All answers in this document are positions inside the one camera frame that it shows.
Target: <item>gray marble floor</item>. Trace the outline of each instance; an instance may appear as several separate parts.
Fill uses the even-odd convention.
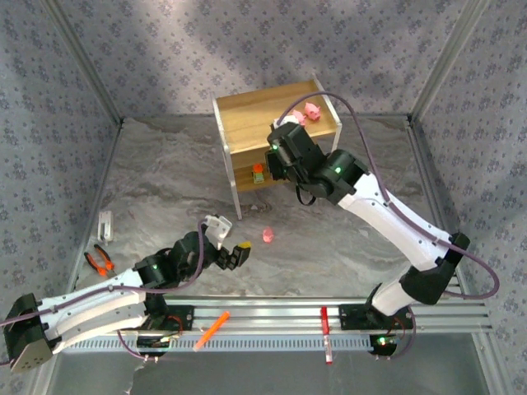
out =
[[[390,192],[430,220],[400,119],[362,122]],[[349,118],[343,118],[339,147],[367,163]],[[250,259],[233,272],[210,267],[182,295],[367,296],[408,264],[362,219],[328,202],[303,207],[291,185],[242,193],[240,200],[244,218],[237,221],[214,118],[127,119],[100,208],[114,213],[107,251],[116,272],[170,247],[213,213],[233,221],[231,238],[252,242]],[[275,233],[271,244],[262,240],[268,225]],[[85,264],[77,289],[98,281]]]

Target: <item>wallpaper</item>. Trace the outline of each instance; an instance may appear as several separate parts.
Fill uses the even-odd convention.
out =
[[[473,250],[497,271],[487,302],[517,393],[527,393],[527,3],[492,1],[423,119]],[[490,277],[465,263],[478,290]]]
[[[71,275],[116,132],[38,2],[0,2],[0,317]],[[0,359],[7,359],[0,336]],[[0,393],[24,376],[0,368]]]
[[[309,79],[408,113],[465,0],[58,0],[123,116]]]

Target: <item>orange-handled pliers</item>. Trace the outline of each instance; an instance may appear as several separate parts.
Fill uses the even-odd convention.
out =
[[[100,276],[114,277],[115,276],[115,272],[114,272],[115,265],[110,259],[110,256],[108,255],[108,253],[104,251],[104,249],[98,244],[95,244],[93,248],[96,249],[96,251],[100,254],[100,256],[105,260],[105,266],[104,267],[99,266],[90,253],[84,253],[84,258],[86,258],[88,263],[90,263],[90,266],[93,267],[99,273]]]

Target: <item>orange marker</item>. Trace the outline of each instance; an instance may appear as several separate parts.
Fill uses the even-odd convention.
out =
[[[222,325],[225,323],[227,319],[231,316],[231,313],[226,311],[222,314],[220,318],[217,319],[217,321],[206,331],[203,336],[201,336],[201,339],[196,343],[196,345],[193,347],[194,351],[199,350],[203,345],[209,341],[209,339],[214,336],[214,333],[217,332],[219,328],[222,327]]]

